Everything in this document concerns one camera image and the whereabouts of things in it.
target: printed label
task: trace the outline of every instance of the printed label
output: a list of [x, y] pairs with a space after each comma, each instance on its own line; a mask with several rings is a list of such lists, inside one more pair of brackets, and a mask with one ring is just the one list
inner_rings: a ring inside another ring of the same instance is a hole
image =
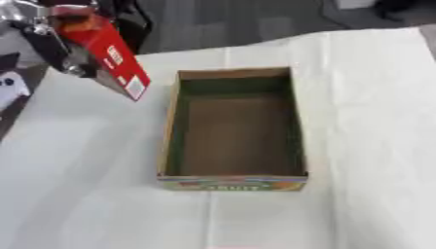
[[104, 58], [104, 63], [107, 65], [107, 67], [109, 67], [110, 69], [114, 69], [114, 65], [112, 65], [112, 63], [109, 61], [109, 59]]
[[109, 47], [107, 49], [107, 53], [109, 53], [109, 55], [115, 61], [115, 63], [117, 63], [117, 65], [120, 65], [121, 63], [123, 63], [123, 57], [117, 51], [117, 49], [115, 49], [115, 46], [112, 45], [111, 47]]
[[141, 96], [144, 90], [145, 90], [144, 85], [136, 75], [133, 77], [133, 79], [131, 79], [131, 81], [126, 86], [126, 91], [128, 92], [128, 94], [130, 94], [130, 96], [134, 100], [137, 100]]
[[118, 77], [118, 81], [121, 83], [121, 85], [125, 85], [127, 82], [126, 82], [126, 79], [123, 77], [123, 76], [119, 76]]

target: brown box bottom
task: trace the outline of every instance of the brown box bottom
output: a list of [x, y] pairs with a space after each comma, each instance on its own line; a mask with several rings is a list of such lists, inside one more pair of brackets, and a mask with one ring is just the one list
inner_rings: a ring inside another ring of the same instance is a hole
[[275, 94], [191, 97], [181, 175], [292, 175], [289, 109]]

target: white tablecloth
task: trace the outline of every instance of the white tablecloth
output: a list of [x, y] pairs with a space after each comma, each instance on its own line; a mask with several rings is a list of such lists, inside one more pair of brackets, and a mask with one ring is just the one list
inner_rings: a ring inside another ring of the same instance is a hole
[[[0, 248], [435, 248], [436, 65], [418, 30], [327, 32], [139, 57], [138, 103], [50, 71], [0, 145]], [[176, 70], [291, 65], [300, 193], [156, 183]]]

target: gray floor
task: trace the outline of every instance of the gray floor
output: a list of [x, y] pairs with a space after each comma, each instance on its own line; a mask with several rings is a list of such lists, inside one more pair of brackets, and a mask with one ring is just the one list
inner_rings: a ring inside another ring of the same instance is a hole
[[139, 0], [156, 23], [141, 53], [238, 46], [305, 33], [401, 27], [436, 22], [423, 5], [404, 22], [380, 20], [371, 10], [339, 11], [334, 0]]

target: cardboard tray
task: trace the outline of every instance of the cardboard tray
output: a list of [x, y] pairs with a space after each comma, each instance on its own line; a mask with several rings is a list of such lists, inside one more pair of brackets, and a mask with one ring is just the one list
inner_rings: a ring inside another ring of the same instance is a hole
[[178, 73], [158, 168], [167, 187], [296, 191], [308, 177], [290, 68]]

